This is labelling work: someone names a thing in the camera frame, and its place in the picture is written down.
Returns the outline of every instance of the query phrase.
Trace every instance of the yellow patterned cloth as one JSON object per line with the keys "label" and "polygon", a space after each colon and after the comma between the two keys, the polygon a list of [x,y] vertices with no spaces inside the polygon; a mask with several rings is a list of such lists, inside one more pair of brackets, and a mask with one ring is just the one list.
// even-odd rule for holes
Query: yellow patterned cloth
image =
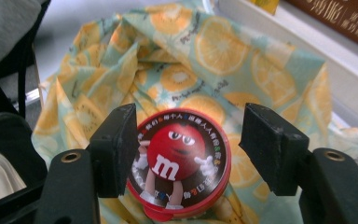
{"label": "yellow patterned cloth", "polygon": [[[34,147],[49,165],[60,152],[85,148],[109,112],[128,103],[136,104],[138,123],[169,108],[195,109],[226,132],[232,171],[224,195],[193,221],[299,223],[298,198],[270,194],[238,147],[245,103],[274,109],[310,136],[310,149],[339,146],[358,159],[358,132],[331,124],[321,58],[206,14],[197,3],[146,7],[85,24],[48,79]],[[128,192],[100,200],[100,208],[103,223],[152,223]]]}

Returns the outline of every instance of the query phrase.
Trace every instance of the cartoon eyes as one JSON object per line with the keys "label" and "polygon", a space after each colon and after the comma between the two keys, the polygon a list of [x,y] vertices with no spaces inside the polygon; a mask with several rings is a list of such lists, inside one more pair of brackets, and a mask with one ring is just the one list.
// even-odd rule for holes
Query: cartoon eyes
{"label": "cartoon eyes", "polygon": [[178,140],[179,138],[182,137],[181,134],[176,133],[176,132],[168,132],[168,136],[169,136],[172,140]]}
{"label": "cartoon eyes", "polygon": [[191,137],[187,137],[187,136],[183,136],[183,143],[185,143],[185,145],[187,146],[191,146],[191,145],[194,145],[196,141],[191,138]]}
{"label": "cartoon eyes", "polygon": [[[180,139],[182,137],[181,134],[176,133],[176,132],[168,132],[168,136],[172,140],[178,140],[178,139]],[[187,136],[183,136],[182,141],[187,146],[192,146],[192,145],[194,145],[194,143],[196,143],[196,140],[194,140],[194,138],[187,137]]]}

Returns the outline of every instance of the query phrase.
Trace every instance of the black chair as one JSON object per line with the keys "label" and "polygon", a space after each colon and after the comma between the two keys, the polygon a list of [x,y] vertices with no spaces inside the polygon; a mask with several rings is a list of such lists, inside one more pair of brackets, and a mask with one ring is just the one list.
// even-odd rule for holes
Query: black chair
{"label": "black chair", "polygon": [[0,88],[0,112],[18,113],[25,118],[25,75],[29,65],[34,63],[32,57],[33,43],[40,23],[46,14],[50,0],[45,1],[41,5],[41,11],[34,23],[34,26],[25,34],[22,39],[15,45],[13,50],[0,62],[0,78],[11,74],[18,73],[18,103],[19,111],[17,111],[11,101],[6,97]]}

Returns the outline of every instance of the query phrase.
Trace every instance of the screw hole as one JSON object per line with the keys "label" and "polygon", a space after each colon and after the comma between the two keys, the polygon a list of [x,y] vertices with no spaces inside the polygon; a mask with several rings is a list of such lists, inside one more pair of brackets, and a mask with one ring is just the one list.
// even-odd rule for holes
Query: screw hole
{"label": "screw hole", "polygon": [[335,151],[325,151],[324,155],[332,161],[345,161],[345,157]]}
{"label": "screw hole", "polygon": [[80,159],[81,154],[78,152],[70,152],[67,153],[65,155],[63,155],[61,157],[61,161],[62,162],[72,162],[72,161],[77,161],[78,159]]}

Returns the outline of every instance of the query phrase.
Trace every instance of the m&m's tin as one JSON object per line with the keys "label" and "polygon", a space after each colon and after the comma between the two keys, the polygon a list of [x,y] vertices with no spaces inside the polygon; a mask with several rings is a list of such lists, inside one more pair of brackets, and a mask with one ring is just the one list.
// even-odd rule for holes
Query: m&m's tin
{"label": "m&m's tin", "polygon": [[150,218],[202,215],[224,192],[229,143],[206,115],[183,108],[159,112],[139,125],[138,140],[127,185]]}

